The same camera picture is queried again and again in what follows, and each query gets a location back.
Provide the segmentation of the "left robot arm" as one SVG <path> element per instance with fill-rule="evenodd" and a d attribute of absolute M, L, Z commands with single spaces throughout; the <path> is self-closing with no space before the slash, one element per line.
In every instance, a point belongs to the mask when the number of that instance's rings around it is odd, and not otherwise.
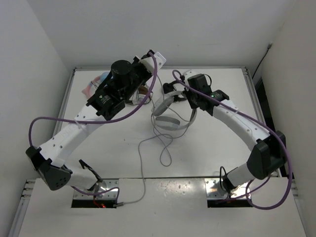
<path fill-rule="evenodd" d="M 122 121 L 125 115 L 115 116 L 125 108 L 128 100 L 140 86 L 148 80 L 155 81 L 158 70 L 166 59 L 149 51 L 142 58 L 135 57 L 130 63 L 115 61 L 107 77 L 100 83 L 95 93 L 87 100 L 74 120 L 39 147 L 31 145 L 26 150 L 30 162 L 42 180 L 55 191 L 64 186 L 74 186 L 86 190 L 102 182 L 96 171 L 80 160 L 82 168 L 66 165 L 71 153 L 96 129 L 107 123 Z"/>

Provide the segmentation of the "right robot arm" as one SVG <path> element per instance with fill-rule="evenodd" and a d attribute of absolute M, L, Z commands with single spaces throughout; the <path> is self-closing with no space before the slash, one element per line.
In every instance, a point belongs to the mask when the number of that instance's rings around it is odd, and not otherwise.
<path fill-rule="evenodd" d="M 223 191 L 229 194 L 238 186 L 253 179 L 263 180 L 284 166 L 286 158 L 280 143 L 285 143 L 285 136 L 281 132 L 273 136 L 264 127 L 238 114 L 229 96 L 221 90 L 213 91 L 204 74 L 188 71 L 180 78 L 189 86 L 184 94 L 191 108 L 206 111 L 223 122 L 251 151 L 246 163 L 224 175 Z"/>

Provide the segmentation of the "white grey over-ear headphones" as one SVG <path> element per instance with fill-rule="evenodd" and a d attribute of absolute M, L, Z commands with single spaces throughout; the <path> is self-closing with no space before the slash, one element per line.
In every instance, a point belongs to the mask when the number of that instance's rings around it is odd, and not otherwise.
<path fill-rule="evenodd" d="M 175 97 L 183 95 L 183 92 L 176 90 L 163 94 L 158 100 L 153 102 L 151 113 L 154 118 L 154 125 L 166 131 L 185 130 L 192 125 L 197 117 L 196 109 L 192 109 L 188 120 L 182 120 L 185 123 L 181 122 L 180 119 L 182 117 L 171 109 L 171 105 L 175 102 Z"/>

